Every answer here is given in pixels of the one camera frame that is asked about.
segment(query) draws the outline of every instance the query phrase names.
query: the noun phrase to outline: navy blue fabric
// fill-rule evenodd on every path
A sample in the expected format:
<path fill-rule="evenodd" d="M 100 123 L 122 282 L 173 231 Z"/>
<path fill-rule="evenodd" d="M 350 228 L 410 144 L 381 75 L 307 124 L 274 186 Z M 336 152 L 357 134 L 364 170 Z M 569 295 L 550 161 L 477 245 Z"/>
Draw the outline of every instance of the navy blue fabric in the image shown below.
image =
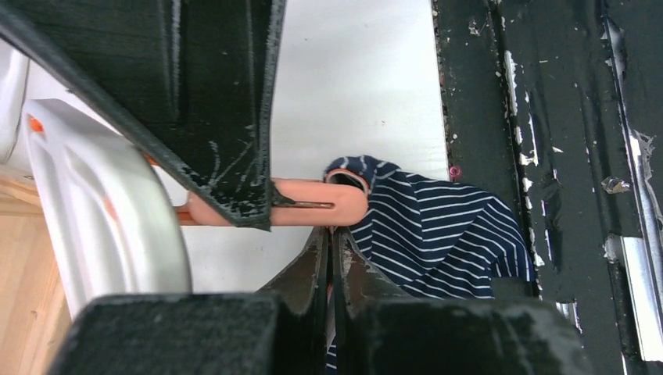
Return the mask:
<path fill-rule="evenodd" d="M 360 251 L 410 295 L 492 298 L 493 277 L 535 278 L 509 208 L 477 187 L 403 172 L 370 156 L 336 159 L 369 187 L 368 211 L 350 227 Z M 328 350 L 335 373 L 336 347 Z"/>

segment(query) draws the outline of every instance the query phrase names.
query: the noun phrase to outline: black panel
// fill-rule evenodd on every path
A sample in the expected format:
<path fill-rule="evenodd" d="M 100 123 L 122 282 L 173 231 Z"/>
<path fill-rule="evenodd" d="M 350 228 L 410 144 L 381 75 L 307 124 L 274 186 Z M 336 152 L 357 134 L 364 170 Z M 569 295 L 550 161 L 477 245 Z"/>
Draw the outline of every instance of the black panel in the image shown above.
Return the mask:
<path fill-rule="evenodd" d="M 597 373 L 622 372 L 623 352 L 638 362 L 633 314 L 623 265 L 606 258 L 604 243 L 640 231 L 633 194 L 600 185 L 631 182 L 601 3 L 437 4 L 452 163 L 463 182 L 521 213 L 540 295 L 576 302 Z M 495 286 L 500 295 L 517 289 Z"/>
<path fill-rule="evenodd" d="M 348 373 L 593 373 L 574 328 L 533 299 L 383 300 L 355 327 L 359 360 Z"/>
<path fill-rule="evenodd" d="M 462 170 L 457 181 L 499 195 L 522 218 L 491 14 L 483 0 L 444 0 L 437 6 L 450 164 Z"/>
<path fill-rule="evenodd" d="M 600 185 L 630 176 L 600 5 L 503 2 L 500 15 L 531 184 L 530 241 L 545 263 L 541 295 L 577 303 L 588 354 L 598 373 L 612 373 L 622 366 L 616 322 L 630 311 L 615 304 L 604 244 L 609 234 L 638 236 L 639 222 L 633 194 L 609 195 Z"/>
<path fill-rule="evenodd" d="M 0 2 L 0 35 L 232 223 L 266 229 L 284 7 L 281 0 Z"/>
<path fill-rule="evenodd" d="M 258 295 L 102 298 L 49 373 L 271 373 L 278 307 Z"/>

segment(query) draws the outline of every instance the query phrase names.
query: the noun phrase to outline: scratched black paint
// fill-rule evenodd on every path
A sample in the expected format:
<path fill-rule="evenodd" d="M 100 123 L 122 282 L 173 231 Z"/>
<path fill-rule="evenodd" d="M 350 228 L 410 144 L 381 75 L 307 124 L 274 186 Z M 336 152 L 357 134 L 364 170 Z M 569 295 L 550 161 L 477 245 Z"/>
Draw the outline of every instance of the scratched black paint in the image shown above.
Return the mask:
<path fill-rule="evenodd" d="M 267 229 L 284 7 L 16 0 L 0 2 L 0 34 L 232 223 Z"/>
<path fill-rule="evenodd" d="M 609 234 L 640 232 L 633 195 L 608 195 L 600 186 L 607 176 L 630 176 L 600 3 L 502 2 L 498 12 L 517 73 L 518 151 L 537 158 L 522 177 L 532 182 L 530 240 L 546 263 L 541 295 L 576 302 L 595 370 L 621 372 L 622 352 L 633 351 L 622 328 L 633 321 L 619 268 L 603 246 Z"/>
<path fill-rule="evenodd" d="M 515 203 L 526 241 L 545 263 L 538 267 L 543 299 L 577 302 L 595 370 L 621 372 L 622 351 L 636 351 L 626 337 L 633 316 L 623 266 L 607 262 L 603 244 L 609 234 L 640 232 L 633 195 L 600 187 L 606 176 L 630 176 L 601 3 L 438 0 L 438 7 L 444 100 L 450 133 L 458 134 L 454 163 L 469 182 Z M 486 20 L 492 37 L 471 33 L 472 20 Z M 517 108 L 509 105 L 504 119 L 506 51 Z"/>

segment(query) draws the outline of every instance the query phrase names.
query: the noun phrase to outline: orange marking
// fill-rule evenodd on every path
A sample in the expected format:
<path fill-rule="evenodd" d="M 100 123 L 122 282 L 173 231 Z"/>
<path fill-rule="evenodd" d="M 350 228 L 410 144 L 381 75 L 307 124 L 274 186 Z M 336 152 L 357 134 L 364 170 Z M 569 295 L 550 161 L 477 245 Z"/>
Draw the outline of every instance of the orange marking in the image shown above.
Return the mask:
<path fill-rule="evenodd" d="M 151 157 L 150 155 L 143 154 L 143 156 L 147 159 L 147 162 L 148 162 L 151 166 L 158 166 L 158 165 L 159 165 L 159 164 L 156 163 L 156 161 L 154 161 L 154 159 L 152 159 L 152 157 Z"/>
<path fill-rule="evenodd" d="M 110 217 L 112 217 L 113 220 L 117 221 L 117 212 L 115 212 L 115 207 L 113 207 L 113 203 L 110 202 L 110 199 L 108 197 L 104 198 L 104 208 L 106 209 L 106 212 L 110 215 Z"/>
<path fill-rule="evenodd" d="M 41 125 L 41 122 L 39 122 L 39 120 L 35 119 L 34 117 L 28 116 L 27 122 L 30 123 L 30 129 L 32 129 L 32 131 L 36 131 L 38 133 L 44 131 L 44 126 Z"/>

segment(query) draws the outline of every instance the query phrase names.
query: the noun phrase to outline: white stripe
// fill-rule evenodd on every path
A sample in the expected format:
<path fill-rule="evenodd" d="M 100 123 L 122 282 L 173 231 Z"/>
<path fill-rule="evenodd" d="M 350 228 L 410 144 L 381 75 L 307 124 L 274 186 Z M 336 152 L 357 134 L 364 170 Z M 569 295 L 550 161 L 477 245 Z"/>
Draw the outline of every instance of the white stripe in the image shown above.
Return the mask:
<path fill-rule="evenodd" d="M 432 285 L 430 285 L 430 284 L 426 284 L 423 280 L 415 280 L 414 282 L 419 283 L 419 284 L 423 284 L 423 285 L 425 285 L 427 288 L 435 289 L 435 290 L 437 290 L 437 291 L 445 291 L 444 289 L 442 289 L 442 288 L 440 288 L 440 287 L 434 287 L 434 286 L 432 286 Z M 457 286 L 455 286 L 455 285 L 451 285 L 451 284 L 448 284 L 448 285 L 449 285 L 451 288 L 456 289 L 456 290 L 458 290 L 458 291 L 466 291 L 466 292 L 469 293 L 470 295 L 476 296 L 476 294 L 475 294 L 473 291 L 470 291 L 470 290 L 468 290 L 468 289 L 465 289 L 464 287 L 457 287 Z"/>
<path fill-rule="evenodd" d="M 441 227 L 433 227 L 433 228 L 425 228 L 421 230 L 422 232 L 430 232 L 432 230 L 438 230 L 438 229 L 446 229 L 446 228 L 453 228 L 453 227 L 461 227 L 463 225 L 468 225 L 471 224 L 471 221 L 466 221 L 464 223 L 455 223 L 455 224 L 450 224 L 450 225 L 442 225 Z"/>
<path fill-rule="evenodd" d="M 400 191 L 397 191 L 393 187 L 390 187 L 390 186 L 387 186 L 387 185 L 380 185 L 380 186 L 377 186 L 377 188 L 378 189 L 389 189 L 389 190 L 397 193 L 398 195 L 400 195 L 403 198 L 410 199 L 411 201 L 418 202 L 418 200 L 415 197 L 413 197 L 412 195 L 406 195 L 404 193 L 401 193 Z"/>
<path fill-rule="evenodd" d="M 370 227 L 371 225 L 373 225 L 373 223 L 368 223 L 368 224 L 364 225 L 364 226 L 361 227 L 361 228 L 357 228 L 357 229 L 355 229 L 355 230 L 352 230 L 351 232 L 352 232 L 352 234 L 355 234 L 355 233 L 357 233 L 357 232 L 361 232 L 362 230 L 364 230 L 364 229 Z"/>
<path fill-rule="evenodd" d="M 441 220 L 445 219 L 447 217 L 454 217 L 454 216 L 463 216 L 463 215 L 469 215 L 471 213 L 477 213 L 479 211 L 483 210 L 481 209 L 473 209 L 472 211 L 467 211 L 467 212 L 459 212 L 459 213 L 451 213 L 449 215 L 441 215 L 441 216 L 433 216 L 433 217 L 427 217 L 425 219 L 422 219 L 421 222 L 426 222 L 426 221 L 431 221 L 431 220 Z"/>
<path fill-rule="evenodd" d="M 356 242 L 357 244 L 359 244 L 360 242 L 363 242 L 363 241 L 366 241 L 366 240 L 371 239 L 371 237 L 373 237 L 373 234 L 372 234 L 372 233 L 369 234 L 368 236 L 364 237 L 364 238 L 361 238 L 360 240 L 356 240 L 355 242 Z"/>
<path fill-rule="evenodd" d="M 392 275 L 396 275 L 396 276 L 400 277 L 401 279 L 403 279 L 403 280 L 405 280 L 405 281 L 407 281 L 407 282 L 410 282 L 410 283 L 412 282 L 411 279 L 408 279 L 407 277 L 405 277 L 405 276 L 403 276 L 403 275 L 399 275 L 398 273 L 396 273 L 396 272 L 390 270 L 389 268 L 385 268 L 385 267 L 383 267 L 383 266 L 380 266 L 380 265 L 377 264 L 377 263 L 374 263 L 374 264 L 375 264 L 375 266 L 378 267 L 380 270 L 383 270 L 383 271 L 385 271 L 385 272 L 387 272 L 387 273 L 391 273 Z"/>
<path fill-rule="evenodd" d="M 469 279 L 464 279 L 463 277 L 458 277 L 458 276 L 450 275 L 450 274 L 448 274 L 448 273 L 442 271 L 442 270 L 439 269 L 439 268 L 434 268 L 434 269 L 432 269 L 431 271 L 437 271 L 437 272 L 439 272 L 439 273 L 441 273 L 441 274 L 443 274 L 443 275 L 445 275 L 445 276 L 447 276 L 447 277 L 450 277 L 450 278 L 452 278 L 452 279 L 454 279 L 454 280 L 462 281 L 462 282 L 468 284 L 468 285 L 469 285 L 470 287 L 472 287 L 472 288 L 477 288 L 477 289 L 490 288 L 490 287 L 479 287 L 478 285 L 474 285 Z M 428 277 L 432 278 L 433 280 L 437 280 L 437 281 L 439 281 L 439 282 L 441 282 L 441 283 L 445 283 L 445 284 L 446 284 L 446 281 L 444 281 L 444 280 L 442 280 L 442 279 L 438 279 L 437 277 L 434 277 L 434 276 L 431 275 L 430 273 L 428 273 Z M 476 277 L 477 280 L 481 280 L 482 278 L 484 278 L 484 277 Z"/>
<path fill-rule="evenodd" d="M 418 181 L 417 184 L 421 183 L 439 183 L 437 180 L 423 180 L 423 181 Z M 439 189 L 447 189 L 447 190 L 465 190 L 465 189 L 478 189 L 477 187 L 474 186 L 431 186 L 431 187 L 423 187 L 422 189 L 415 190 L 415 194 L 419 194 L 422 191 L 430 191 L 430 190 L 439 190 Z"/>
<path fill-rule="evenodd" d="M 466 198 L 466 197 L 471 197 L 472 195 L 479 195 L 479 194 L 488 194 L 485 191 L 475 191 L 470 194 L 463 194 L 463 195 L 436 195 L 435 197 L 429 197 L 429 198 L 423 198 L 419 199 L 419 202 L 425 202 L 425 201 L 431 201 L 433 199 L 441 199 L 441 198 Z"/>
<path fill-rule="evenodd" d="M 483 255 L 479 255 L 479 254 L 477 254 L 476 252 L 470 252 L 470 251 L 468 251 L 468 250 L 465 250 L 464 248 L 459 248 L 459 247 L 456 246 L 456 245 L 452 246 L 452 248 L 458 250 L 459 252 L 463 252 L 463 253 L 465 253 L 465 254 L 473 255 L 473 256 L 475 256 L 475 257 L 477 257 L 477 258 L 483 259 L 483 261 L 486 262 L 486 263 L 488 263 L 488 264 L 491 263 L 491 262 L 490 262 L 485 256 L 483 256 Z"/>
<path fill-rule="evenodd" d="M 493 240 L 491 240 L 491 239 L 489 239 L 489 238 L 486 238 L 486 237 L 480 236 L 480 235 L 478 235 L 478 234 L 476 234 L 476 233 L 474 233 L 474 232 L 471 232 L 470 230 L 466 230 L 465 233 L 470 234 L 470 235 L 472 235 L 472 236 L 475 236 L 475 237 L 477 237 L 477 238 L 481 238 L 481 239 L 484 240 L 484 241 L 491 242 L 491 243 L 493 243 L 494 245 L 496 245 L 498 248 L 501 248 L 501 249 L 502 249 L 502 254 L 504 254 L 504 259 L 505 259 L 505 261 L 508 260 L 507 250 L 506 250 L 505 248 L 503 248 L 502 245 L 498 244 L 497 242 L 495 242 L 495 241 L 493 241 Z M 505 263 L 507 264 L 507 272 L 509 273 L 509 276 L 517 276 L 517 274 L 514 274 L 514 273 L 512 272 L 511 268 L 509 267 L 508 262 L 505 262 Z"/>
<path fill-rule="evenodd" d="M 499 221 L 499 219 L 497 219 L 497 218 L 495 218 L 494 216 L 490 215 L 489 212 L 486 212 L 486 215 L 490 216 L 490 218 L 493 219 L 493 220 L 497 220 L 497 221 Z M 508 231 L 506 231 L 506 230 L 504 230 L 504 229 L 498 227 L 498 226 L 495 225 L 494 223 L 491 223 L 489 220 L 486 220 L 486 219 L 484 219 L 484 218 L 481 217 L 481 216 L 477 216 L 477 219 L 482 220 L 484 223 L 489 224 L 491 227 L 495 228 L 496 230 L 499 230 L 500 232 L 502 232 L 502 233 L 508 235 L 509 237 L 513 238 L 514 241 L 516 241 L 517 243 L 519 243 L 519 244 L 521 244 L 523 247 L 525 247 L 525 244 L 523 243 L 522 238 L 520 238 L 520 236 L 514 236 L 513 234 L 511 234 L 511 233 L 509 233 Z"/>
<path fill-rule="evenodd" d="M 387 257 L 387 256 L 384 256 L 384 255 L 380 254 L 379 252 L 373 252 L 373 255 L 375 255 L 375 256 L 377 256 L 377 257 L 379 257 L 379 258 L 382 258 L 382 259 L 384 259 L 384 260 L 389 260 L 391 263 L 394 263 L 394 264 L 396 264 L 397 266 L 401 266 L 401 268 L 404 268 L 405 270 L 408 270 L 408 271 L 414 273 L 414 274 L 417 275 L 418 277 L 421 276 L 421 273 L 419 273 L 419 272 L 417 272 L 417 271 L 415 271 L 415 270 L 412 270 L 410 267 L 408 267 L 408 266 L 402 264 L 401 262 L 397 262 L 397 261 L 394 260 L 394 259 L 391 259 L 391 258 L 389 258 L 389 257 Z"/>
<path fill-rule="evenodd" d="M 399 223 L 399 222 L 395 221 L 394 219 L 392 219 L 389 215 L 386 215 L 386 214 L 384 214 L 383 212 L 379 212 L 379 211 L 375 211 L 375 213 L 376 213 L 376 214 L 379 214 L 381 217 L 385 217 L 385 218 L 389 219 L 389 220 L 390 220 L 391 222 L 393 222 L 395 225 L 397 225 L 397 226 L 403 228 L 403 230 L 405 230 L 407 233 L 409 233 L 410 236 L 412 236 L 412 237 L 418 239 L 419 241 L 421 241 L 421 239 L 422 239 L 421 235 L 419 235 L 419 234 L 415 234 L 415 233 L 414 233 L 413 231 L 411 231 L 409 228 L 404 227 L 401 223 Z M 392 232 L 394 232 L 394 233 L 398 233 L 398 232 L 396 232 L 393 228 L 391 228 L 391 226 L 385 225 L 385 224 L 383 224 L 382 222 L 378 221 L 377 219 L 373 219 L 373 223 L 380 223 L 383 227 L 388 228 L 390 231 L 392 231 Z"/>
<path fill-rule="evenodd" d="M 474 247 L 476 247 L 476 248 L 484 248 L 488 253 L 490 253 L 490 255 L 492 255 L 492 256 L 494 256 L 495 258 L 497 258 L 497 254 L 495 254 L 494 252 L 491 252 L 490 249 L 487 248 L 486 246 L 473 244 L 473 243 L 471 243 L 470 241 L 464 240 L 464 239 L 462 239 L 462 238 L 458 238 L 458 241 L 460 241 L 460 242 L 464 242 L 465 244 L 468 244 L 468 245 L 474 246 Z"/>
<path fill-rule="evenodd" d="M 496 210 L 495 210 L 492 206 L 490 206 L 490 205 L 488 206 L 488 208 L 490 208 L 492 211 L 494 211 L 494 212 L 496 212 L 496 213 L 500 213 L 499 211 L 496 211 Z M 486 215 L 488 215 L 491 219 L 495 220 L 496 223 L 500 223 L 500 224 L 504 225 L 504 223 L 502 222 L 502 220 L 498 220 L 495 216 L 491 215 L 490 212 L 489 212 L 488 210 L 486 210 L 485 213 L 486 213 Z M 513 234 L 509 233 L 509 231 L 504 230 L 504 229 L 502 229 L 502 228 L 499 228 L 497 225 L 491 223 L 490 221 L 488 221 L 488 220 L 486 220 L 486 219 L 484 219 L 484 218 L 482 218 L 482 217 L 480 217 L 480 216 L 478 217 L 478 219 L 481 219 L 481 220 L 485 221 L 486 223 L 488 223 L 491 227 L 493 227 L 493 228 L 495 228 L 495 229 L 497 229 L 497 230 L 499 230 L 499 231 L 501 231 L 501 232 L 503 232 L 503 233 L 505 233 L 505 234 L 508 234 L 509 236 L 511 236 L 511 238 L 515 239 L 517 243 L 521 244 L 523 248 L 527 249 L 527 246 L 525 246 L 524 241 L 522 240 L 522 238 L 520 238 L 520 233 L 519 233 L 519 232 L 516 231 L 516 234 L 518 235 L 518 236 L 516 237 L 516 236 L 514 236 Z M 508 230 L 514 230 L 513 227 L 510 227 L 510 226 L 506 226 L 506 227 L 507 227 Z M 516 251 L 515 254 L 516 254 L 516 256 L 515 256 L 515 262 L 516 262 L 516 264 L 515 264 L 515 265 L 516 265 L 516 270 L 518 270 L 518 251 Z M 526 272 L 526 274 L 524 275 L 524 276 L 525 276 L 525 279 L 526 279 L 527 281 L 532 281 L 532 280 L 530 280 L 531 277 L 530 277 L 530 271 L 529 271 L 529 259 L 526 259 L 526 260 L 525 260 L 525 272 Z"/>
<path fill-rule="evenodd" d="M 465 263 L 465 264 L 469 264 L 469 265 L 475 266 L 475 267 L 478 268 L 480 271 L 485 271 L 485 270 L 486 270 L 485 267 L 481 267 L 479 264 L 477 264 L 477 263 L 475 263 L 475 262 L 470 262 L 470 261 L 467 260 L 467 259 L 458 258 L 458 257 L 455 256 L 454 254 L 449 253 L 449 254 L 447 255 L 447 257 L 448 257 L 448 258 L 454 258 L 454 259 L 456 259 L 457 261 L 460 261 L 460 262 L 463 262 L 463 263 Z"/>
<path fill-rule="evenodd" d="M 388 239 L 388 240 L 390 240 L 390 241 L 393 241 L 393 242 L 395 242 L 395 243 L 398 243 L 398 242 L 394 241 L 393 238 L 387 237 L 387 236 L 385 236 L 384 234 L 381 234 L 381 233 L 379 233 L 379 232 L 375 232 L 375 233 L 381 235 L 382 237 L 384 237 L 384 238 L 386 238 L 386 239 Z M 387 246 L 387 245 L 385 245 L 385 244 L 382 244 L 381 242 L 373 241 L 373 243 L 376 244 L 376 245 L 379 245 L 379 246 L 381 246 L 382 248 L 385 248 L 385 249 L 387 249 L 387 250 L 389 250 L 389 251 L 391 251 L 391 252 L 393 252 L 393 253 L 395 253 L 395 254 L 401 255 L 402 257 L 406 258 L 407 260 L 411 261 L 412 263 L 417 264 L 418 266 L 420 266 L 420 267 L 423 268 L 424 270 L 430 270 L 430 269 L 432 269 L 436 264 L 434 264 L 433 266 L 422 266 L 421 264 L 419 264 L 420 262 L 438 263 L 438 262 L 442 262 L 442 261 L 446 258 L 446 256 L 443 256 L 442 258 L 438 258 L 438 259 L 423 259 L 422 257 L 419 256 L 419 254 L 417 254 L 416 252 L 411 252 L 409 249 L 406 249 L 405 252 L 400 252 L 400 251 L 398 251 L 398 250 L 395 250 L 394 248 L 390 248 L 389 246 Z M 417 259 L 419 259 L 419 262 L 416 261 L 416 260 L 414 260 L 414 259 L 412 259 L 412 258 L 410 257 L 410 255 L 412 255 L 413 257 L 415 257 L 415 258 L 417 258 Z"/>
<path fill-rule="evenodd" d="M 383 206 L 385 206 L 385 207 L 389 207 L 393 212 L 396 213 L 396 215 L 402 217 L 402 218 L 405 219 L 408 223 L 412 224 L 413 226 L 415 226 L 415 227 L 417 227 L 417 228 L 421 228 L 421 223 L 418 223 L 418 222 L 416 222 L 416 221 L 413 221 L 413 220 L 410 220 L 410 219 L 406 218 L 405 215 L 403 215 L 402 213 L 400 213 L 400 211 L 399 211 L 398 209 L 394 208 L 394 207 L 391 206 L 389 203 L 382 202 L 382 201 L 376 201 L 376 200 L 373 200 L 372 202 L 373 202 L 373 203 L 378 203 L 378 204 L 383 205 Z"/>
<path fill-rule="evenodd" d="M 398 172 L 400 172 L 400 170 L 392 170 L 392 171 L 389 171 L 385 174 L 377 174 L 376 173 L 375 174 L 375 179 L 376 180 L 388 180 L 391 176 L 393 176 L 394 174 L 396 174 Z"/>
<path fill-rule="evenodd" d="M 423 242 L 433 242 L 433 241 L 443 240 L 445 238 L 460 237 L 462 235 L 463 235 L 462 233 L 453 233 L 453 234 L 449 234 L 449 235 L 446 235 L 446 236 L 440 236 L 440 237 L 435 237 L 435 238 L 424 238 L 422 241 Z"/>
<path fill-rule="evenodd" d="M 506 238 L 500 236 L 499 234 L 493 232 L 492 230 L 490 230 L 488 228 L 485 228 L 485 227 L 482 227 L 481 225 L 479 225 L 477 223 L 475 223 L 474 225 L 475 225 L 475 227 L 481 228 L 481 229 L 485 230 L 488 233 L 492 233 L 493 235 L 501 238 L 502 240 L 506 241 L 507 243 L 512 244 L 513 247 L 514 247 L 515 264 L 518 264 L 518 248 L 516 247 L 516 244 L 514 244 L 513 242 L 511 242 L 511 241 L 507 240 Z M 493 240 L 489 240 L 488 238 L 483 238 L 483 237 L 479 236 L 478 234 L 470 232 L 469 230 L 468 230 L 468 233 L 473 235 L 473 236 L 485 239 L 486 241 L 490 241 L 490 242 L 494 243 L 495 245 L 497 245 L 499 248 L 501 248 L 502 253 L 504 254 L 504 263 L 507 265 L 507 271 L 509 272 L 509 276 L 519 276 L 517 266 L 516 266 L 516 273 L 513 273 L 513 270 L 511 269 L 511 267 L 509 267 L 509 257 L 508 257 L 508 254 L 507 254 L 507 250 L 505 248 L 503 248 L 502 245 L 498 244 L 497 242 L 495 242 Z"/>
<path fill-rule="evenodd" d="M 378 220 L 373 220 L 374 223 L 380 224 L 383 228 L 389 230 L 390 232 L 394 233 L 396 236 L 400 237 L 401 240 L 405 241 L 410 247 L 412 247 L 414 250 L 419 251 L 419 252 L 424 252 L 425 250 L 423 248 L 419 248 L 412 242 L 408 241 L 407 238 L 403 237 L 402 234 L 398 233 L 397 231 L 393 230 L 389 225 L 385 225 L 383 222 L 378 221 Z M 379 230 L 374 230 L 374 234 L 380 234 L 384 238 L 389 238 L 393 241 L 393 238 L 387 236 L 386 234 L 381 233 Z"/>
<path fill-rule="evenodd" d="M 418 292 L 418 293 L 421 293 L 421 294 L 425 295 L 426 297 L 432 297 L 432 298 L 435 298 L 435 299 L 444 299 L 444 298 L 442 298 L 442 297 L 440 297 L 440 296 L 438 296 L 438 295 L 430 295 L 430 294 L 428 294 L 428 293 L 425 293 L 425 292 L 423 292 L 423 291 L 420 291 L 419 289 L 417 289 L 417 288 L 415 288 L 415 287 L 411 287 L 410 285 L 403 285 L 402 288 L 412 289 L 413 291 L 416 291 L 416 292 Z M 449 291 L 443 291 L 443 292 L 444 292 L 445 294 L 447 294 L 447 295 L 450 295 L 451 297 L 454 297 L 454 298 L 465 299 L 465 297 L 461 297 L 461 296 L 459 296 L 459 295 L 455 295 L 454 293 L 451 293 L 451 292 L 449 292 Z"/>
<path fill-rule="evenodd" d="M 391 199 L 392 201 L 394 201 L 394 202 L 398 203 L 399 205 L 401 205 L 403 208 L 405 208 L 405 209 L 407 209 L 408 211 L 410 211 L 411 213 L 413 213 L 413 214 L 415 214 L 415 215 L 419 215 L 419 211 L 417 211 L 416 209 L 413 209 L 412 207 L 406 205 L 405 203 L 403 203 L 403 201 L 401 201 L 401 200 L 399 200 L 399 199 L 396 199 L 396 197 L 394 197 L 394 196 L 391 195 L 391 194 L 379 194 L 379 193 L 373 193 L 373 195 L 371 195 L 371 197 L 383 197 L 383 198 L 389 198 L 389 199 Z M 380 201 L 376 201 L 375 199 L 372 199 L 371 202 L 380 202 Z"/>
<path fill-rule="evenodd" d="M 456 266 L 453 266 L 453 265 L 449 264 L 448 262 L 446 263 L 446 265 L 449 266 L 449 267 L 451 267 L 451 268 L 453 268 L 454 270 L 456 270 L 456 271 L 458 271 L 458 272 L 469 273 L 469 274 L 471 274 L 472 277 L 474 277 L 475 279 L 480 280 L 480 279 L 483 278 L 483 276 L 477 276 L 477 275 L 473 274 L 473 273 L 472 273 L 469 269 L 467 269 L 467 268 L 458 268 L 458 267 L 456 267 Z"/>
<path fill-rule="evenodd" d="M 495 199 L 495 202 L 497 202 L 497 204 L 501 205 L 501 206 L 502 206 L 504 209 L 506 209 L 508 212 L 511 212 L 511 209 L 508 208 L 504 203 L 502 203 L 501 200 L 499 200 L 499 199 L 496 198 L 496 199 Z M 510 216 L 510 215 L 504 215 L 503 213 L 501 213 L 500 211 L 497 211 L 497 210 L 494 209 L 493 207 L 491 207 L 491 208 L 492 208 L 493 211 L 495 211 L 497 214 L 499 214 L 500 216 L 504 217 L 505 219 L 511 221 L 516 227 L 518 227 L 518 223 L 516 223 L 516 220 L 513 218 L 513 216 Z"/>
<path fill-rule="evenodd" d="M 432 201 L 432 200 L 435 200 L 435 199 L 440 199 L 440 197 L 421 199 L 419 202 Z M 476 200 L 470 201 L 470 202 L 452 203 L 450 205 L 437 205 L 435 207 L 426 207 L 425 209 L 421 209 L 421 211 L 424 213 L 424 212 L 427 212 L 427 211 L 432 211 L 434 209 L 446 209 L 446 208 L 449 208 L 449 207 L 458 207 L 458 206 L 461 206 L 461 205 L 473 205 L 477 202 L 483 202 L 483 201 L 487 201 L 489 199 L 493 199 L 493 197 L 484 197 L 484 198 L 476 199 Z"/>

